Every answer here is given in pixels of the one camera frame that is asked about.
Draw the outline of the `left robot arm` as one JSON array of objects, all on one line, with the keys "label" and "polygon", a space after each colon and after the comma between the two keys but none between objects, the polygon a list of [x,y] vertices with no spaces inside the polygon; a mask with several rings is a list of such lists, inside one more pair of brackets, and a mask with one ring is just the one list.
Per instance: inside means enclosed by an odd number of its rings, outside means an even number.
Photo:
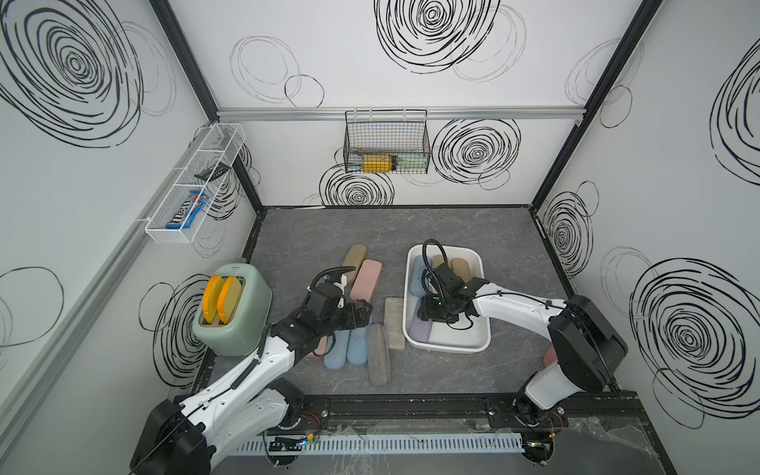
[{"label": "left robot arm", "polygon": [[267,327],[258,348],[225,376],[179,403],[164,400],[148,415],[133,474],[209,474],[242,445],[300,418],[302,392],[284,374],[321,338],[368,326],[372,306],[312,295]]}]

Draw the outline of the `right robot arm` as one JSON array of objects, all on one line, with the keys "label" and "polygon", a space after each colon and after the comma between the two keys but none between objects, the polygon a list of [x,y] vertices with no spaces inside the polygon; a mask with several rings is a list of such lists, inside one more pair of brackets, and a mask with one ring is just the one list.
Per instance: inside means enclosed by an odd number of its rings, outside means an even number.
[{"label": "right robot arm", "polygon": [[556,360],[528,378],[515,396],[513,413],[523,425],[539,425],[576,393],[618,389],[615,370],[627,355],[627,344],[589,298],[538,298],[484,278],[464,281],[445,263],[427,266],[421,281],[423,320],[498,320],[551,342]]}]

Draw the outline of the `purple fabric glasses case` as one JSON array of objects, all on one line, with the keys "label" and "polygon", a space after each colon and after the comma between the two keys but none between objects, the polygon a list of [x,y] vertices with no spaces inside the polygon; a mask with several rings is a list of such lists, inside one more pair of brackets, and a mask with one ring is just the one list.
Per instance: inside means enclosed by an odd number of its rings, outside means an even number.
[{"label": "purple fabric glasses case", "polygon": [[421,344],[427,344],[431,337],[431,330],[433,329],[433,323],[431,321],[424,321],[419,318],[415,318],[409,328],[409,336],[414,342],[420,342]]}]

